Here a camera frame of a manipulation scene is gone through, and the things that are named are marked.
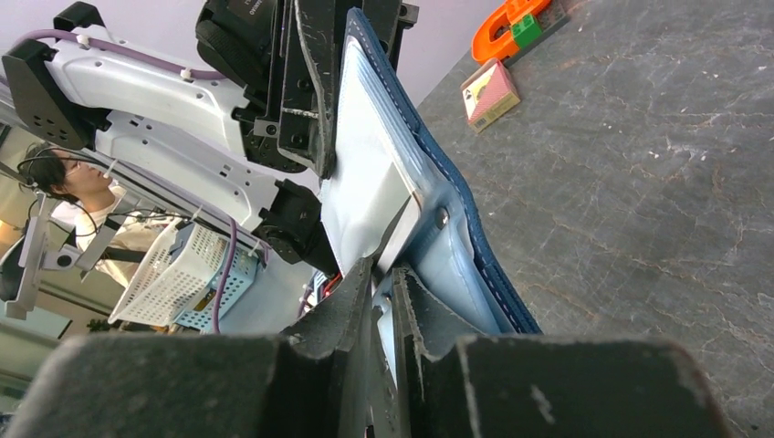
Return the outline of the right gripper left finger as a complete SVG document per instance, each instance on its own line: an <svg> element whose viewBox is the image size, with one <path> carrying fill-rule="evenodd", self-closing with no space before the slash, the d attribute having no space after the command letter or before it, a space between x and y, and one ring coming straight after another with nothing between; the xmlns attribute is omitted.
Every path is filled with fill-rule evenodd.
<svg viewBox="0 0 774 438"><path fill-rule="evenodd" d="M10 437L362 437L372 261L277 335L90 335L44 363Z"/></svg>

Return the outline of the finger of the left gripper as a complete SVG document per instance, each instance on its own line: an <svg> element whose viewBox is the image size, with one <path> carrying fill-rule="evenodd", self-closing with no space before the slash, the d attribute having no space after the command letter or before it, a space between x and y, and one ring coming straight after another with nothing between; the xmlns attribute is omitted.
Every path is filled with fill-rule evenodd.
<svg viewBox="0 0 774 438"><path fill-rule="evenodd" d="M339 56L334 42L335 3L295 0L294 13L301 53L305 60L317 109L315 172L328 179L335 168L336 91L339 84Z"/></svg>

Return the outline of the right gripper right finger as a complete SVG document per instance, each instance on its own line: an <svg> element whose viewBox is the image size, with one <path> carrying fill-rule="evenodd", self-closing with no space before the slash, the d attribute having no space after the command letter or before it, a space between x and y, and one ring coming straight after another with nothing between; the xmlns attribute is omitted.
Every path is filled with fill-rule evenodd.
<svg viewBox="0 0 774 438"><path fill-rule="evenodd" d="M728 437L704 373L668 339L485 335L408 266L392 271L406 437Z"/></svg>

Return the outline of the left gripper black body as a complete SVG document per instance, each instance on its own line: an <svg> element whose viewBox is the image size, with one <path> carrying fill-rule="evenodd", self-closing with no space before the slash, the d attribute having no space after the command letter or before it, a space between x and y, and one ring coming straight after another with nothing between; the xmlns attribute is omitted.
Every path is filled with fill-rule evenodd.
<svg viewBox="0 0 774 438"><path fill-rule="evenodd" d="M407 1L333 1L334 42L340 69L347 14L358 9L375 31L377 45L396 64L403 32L419 8ZM244 91L248 102L232 111L241 141L237 150L260 165L282 172L315 172L315 92L301 53L294 1L207 1L197 19L199 56Z"/></svg>

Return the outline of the navy blue card holder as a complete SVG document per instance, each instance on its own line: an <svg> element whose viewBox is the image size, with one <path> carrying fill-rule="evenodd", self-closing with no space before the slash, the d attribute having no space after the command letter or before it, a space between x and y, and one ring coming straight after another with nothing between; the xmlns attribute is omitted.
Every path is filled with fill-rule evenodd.
<svg viewBox="0 0 774 438"><path fill-rule="evenodd" d="M342 271L380 252L408 263L444 304L486 333L539 333L486 239L473 194L406 95L366 15L347 15L336 166L321 221Z"/></svg>

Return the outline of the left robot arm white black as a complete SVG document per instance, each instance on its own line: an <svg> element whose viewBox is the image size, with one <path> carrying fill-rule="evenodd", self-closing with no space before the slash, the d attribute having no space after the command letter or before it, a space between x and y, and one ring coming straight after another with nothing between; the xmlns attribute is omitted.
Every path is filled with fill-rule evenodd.
<svg viewBox="0 0 774 438"><path fill-rule="evenodd" d="M2 66L16 114L39 138L91 151L213 206L286 262L338 266L315 196L258 173L336 167L336 110L349 12L394 67L418 10L401 1L207 1L195 23L207 69L146 54L76 2L21 37Z"/></svg>

